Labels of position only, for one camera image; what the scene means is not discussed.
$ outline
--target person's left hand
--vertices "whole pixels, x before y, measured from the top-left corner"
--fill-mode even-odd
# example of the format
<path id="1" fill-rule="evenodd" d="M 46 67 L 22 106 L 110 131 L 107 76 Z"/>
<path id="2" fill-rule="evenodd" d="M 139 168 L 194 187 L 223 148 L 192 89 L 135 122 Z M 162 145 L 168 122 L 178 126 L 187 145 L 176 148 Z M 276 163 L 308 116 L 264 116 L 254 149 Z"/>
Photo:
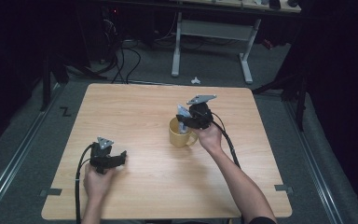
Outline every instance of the person's left hand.
<path id="1" fill-rule="evenodd" d="M 86 173 L 84 177 L 84 187 L 89 201 L 95 201 L 100 203 L 103 201 L 104 196 L 108 193 L 112 184 L 113 176 L 116 173 L 116 168 L 106 170 L 105 174 L 97 173 L 95 167 L 89 163 L 86 164 Z"/>

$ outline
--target tabletop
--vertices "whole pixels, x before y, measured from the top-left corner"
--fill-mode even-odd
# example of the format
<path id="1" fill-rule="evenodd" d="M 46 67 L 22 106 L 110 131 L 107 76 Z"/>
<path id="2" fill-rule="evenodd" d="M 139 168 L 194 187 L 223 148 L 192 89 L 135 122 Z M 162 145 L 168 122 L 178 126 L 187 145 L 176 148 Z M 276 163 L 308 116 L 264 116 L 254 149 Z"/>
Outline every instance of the tabletop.
<path id="1" fill-rule="evenodd" d="M 275 216 L 289 217 L 292 208 L 286 192 L 275 189 L 282 179 L 249 89 L 131 84 L 89 85 L 51 185 L 62 192 L 47 197 L 42 217 L 76 219 L 76 167 L 98 136 L 114 141 L 112 155 L 128 153 L 102 218 L 240 217 L 223 176 L 200 143 L 176 148 L 169 142 L 177 105 L 187 106 L 196 94 L 216 94 L 208 106 L 224 122 L 241 169 L 264 192 Z M 224 139 L 222 146 L 230 156 Z M 82 183 L 80 201 L 83 212 L 87 194 Z"/>

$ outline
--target mug handle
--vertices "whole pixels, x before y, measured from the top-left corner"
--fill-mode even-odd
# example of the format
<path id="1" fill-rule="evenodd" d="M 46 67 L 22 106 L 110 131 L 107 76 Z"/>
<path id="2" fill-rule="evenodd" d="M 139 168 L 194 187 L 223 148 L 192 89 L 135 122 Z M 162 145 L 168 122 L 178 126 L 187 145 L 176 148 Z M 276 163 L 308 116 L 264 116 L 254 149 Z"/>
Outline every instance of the mug handle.
<path id="1" fill-rule="evenodd" d="M 196 133 L 190 132 L 190 133 L 189 133 L 189 138 L 188 138 L 188 140 L 189 140 L 189 142 L 187 142 L 186 145 L 187 145 L 188 147 L 191 147 L 191 146 L 193 146 L 193 145 L 197 142 L 197 140 L 199 140 L 199 137 L 197 136 Z"/>

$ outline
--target mug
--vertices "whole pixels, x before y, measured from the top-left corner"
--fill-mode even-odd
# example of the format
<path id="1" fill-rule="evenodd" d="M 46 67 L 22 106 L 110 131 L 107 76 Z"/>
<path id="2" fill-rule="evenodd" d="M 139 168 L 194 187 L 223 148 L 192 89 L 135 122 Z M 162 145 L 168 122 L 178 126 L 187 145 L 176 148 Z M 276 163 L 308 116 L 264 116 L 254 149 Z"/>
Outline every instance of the mug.
<path id="1" fill-rule="evenodd" d="M 179 133 L 179 121 L 173 118 L 170 121 L 170 142 L 175 147 L 193 146 L 199 137 L 196 133 L 188 131 L 187 133 Z"/>

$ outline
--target white object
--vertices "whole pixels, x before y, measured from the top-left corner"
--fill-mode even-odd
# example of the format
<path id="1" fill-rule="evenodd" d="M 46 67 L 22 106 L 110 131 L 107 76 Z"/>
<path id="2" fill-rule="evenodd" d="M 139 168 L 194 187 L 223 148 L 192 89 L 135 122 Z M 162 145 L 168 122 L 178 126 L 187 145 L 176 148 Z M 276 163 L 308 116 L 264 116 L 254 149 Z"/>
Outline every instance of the white object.
<path id="1" fill-rule="evenodd" d="M 197 77 L 194 77 L 194 79 L 191 80 L 191 83 L 193 83 L 193 84 L 200 84 L 201 81 L 199 81 L 199 79 L 198 79 Z"/>

